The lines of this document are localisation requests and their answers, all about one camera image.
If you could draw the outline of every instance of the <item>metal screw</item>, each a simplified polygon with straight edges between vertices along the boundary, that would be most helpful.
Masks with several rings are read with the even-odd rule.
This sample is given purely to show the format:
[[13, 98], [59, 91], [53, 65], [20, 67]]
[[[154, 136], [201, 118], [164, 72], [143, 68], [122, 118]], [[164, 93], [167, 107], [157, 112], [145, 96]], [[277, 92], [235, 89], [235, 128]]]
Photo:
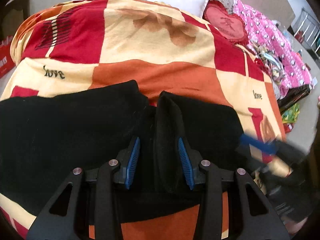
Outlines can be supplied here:
[[74, 175], [79, 175], [82, 172], [82, 169], [81, 168], [75, 168], [75, 169], [73, 169], [72, 172], [73, 172]]
[[202, 161], [201, 161], [201, 165], [202, 165], [202, 166], [205, 166], [205, 167], [208, 167], [208, 166], [210, 165], [210, 162], [207, 161], [207, 160], [202, 160]]
[[240, 175], [244, 175], [244, 174], [245, 174], [245, 170], [244, 170], [243, 168], [237, 169], [237, 172], [238, 172]]
[[110, 160], [109, 165], [110, 166], [116, 166], [118, 164], [118, 161], [116, 159]]

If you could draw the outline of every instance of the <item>metal railing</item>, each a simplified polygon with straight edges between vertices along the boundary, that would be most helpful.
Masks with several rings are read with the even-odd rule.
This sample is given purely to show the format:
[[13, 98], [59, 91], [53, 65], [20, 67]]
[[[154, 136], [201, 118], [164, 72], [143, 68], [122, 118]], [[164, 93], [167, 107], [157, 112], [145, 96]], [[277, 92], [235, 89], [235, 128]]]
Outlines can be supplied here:
[[301, 11], [300, 20], [298, 20], [295, 26], [299, 27], [297, 28], [294, 36], [296, 36], [300, 31], [303, 31], [302, 37], [307, 37], [307, 39], [304, 39], [302, 46], [307, 50], [311, 49], [315, 56], [320, 59], [320, 23], [318, 20], [303, 8]]

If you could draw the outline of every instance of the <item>checkered blanket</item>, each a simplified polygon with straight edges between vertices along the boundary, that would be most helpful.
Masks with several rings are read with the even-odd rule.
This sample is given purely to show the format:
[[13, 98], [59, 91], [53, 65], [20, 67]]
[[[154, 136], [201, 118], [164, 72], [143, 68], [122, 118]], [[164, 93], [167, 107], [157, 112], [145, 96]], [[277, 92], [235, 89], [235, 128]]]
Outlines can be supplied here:
[[[263, 141], [285, 136], [271, 80], [254, 56], [205, 20], [167, 5], [142, 0], [58, 4], [20, 26], [11, 57], [18, 67], [1, 100], [53, 97], [134, 79], [150, 104], [156, 105], [165, 90], [233, 107], [243, 130]], [[259, 151], [252, 154], [269, 162]], [[1, 194], [0, 207], [25, 238], [35, 216]]]

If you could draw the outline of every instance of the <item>pink blanket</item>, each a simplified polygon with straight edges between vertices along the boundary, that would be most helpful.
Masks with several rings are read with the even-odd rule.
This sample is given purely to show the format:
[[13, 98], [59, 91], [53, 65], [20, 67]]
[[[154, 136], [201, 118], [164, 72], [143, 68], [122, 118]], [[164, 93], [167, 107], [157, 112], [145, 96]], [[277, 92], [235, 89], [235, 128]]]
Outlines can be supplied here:
[[[279, 86], [281, 98], [290, 88], [312, 83], [309, 70], [271, 20], [251, 6], [243, 4], [241, 0], [234, 0], [233, 12], [244, 21], [249, 40], [257, 41], [260, 45], [265, 44], [275, 55], [281, 57], [285, 70], [285, 77]], [[254, 51], [250, 42], [247, 47]]]

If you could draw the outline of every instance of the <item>floor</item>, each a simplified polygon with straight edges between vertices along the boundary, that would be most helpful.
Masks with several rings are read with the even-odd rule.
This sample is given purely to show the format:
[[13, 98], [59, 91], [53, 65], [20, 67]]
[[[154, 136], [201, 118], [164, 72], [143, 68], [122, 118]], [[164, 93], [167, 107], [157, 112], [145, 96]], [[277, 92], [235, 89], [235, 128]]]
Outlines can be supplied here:
[[[69, 0], [30, 0], [30, 13], [34, 14], [42, 9], [51, 7], [57, 3]], [[317, 78], [319, 84], [312, 90], [311, 94], [300, 102], [300, 115], [298, 121], [287, 140], [292, 144], [297, 145], [304, 152], [308, 152], [315, 135], [315, 125], [318, 117], [318, 97], [320, 95], [320, 70], [308, 52], [294, 39], [293, 49], [298, 51], [303, 50], [302, 58], [304, 62], [311, 67], [311, 74]], [[8, 73], [0, 80], [0, 95], [9, 80], [12, 72]]]

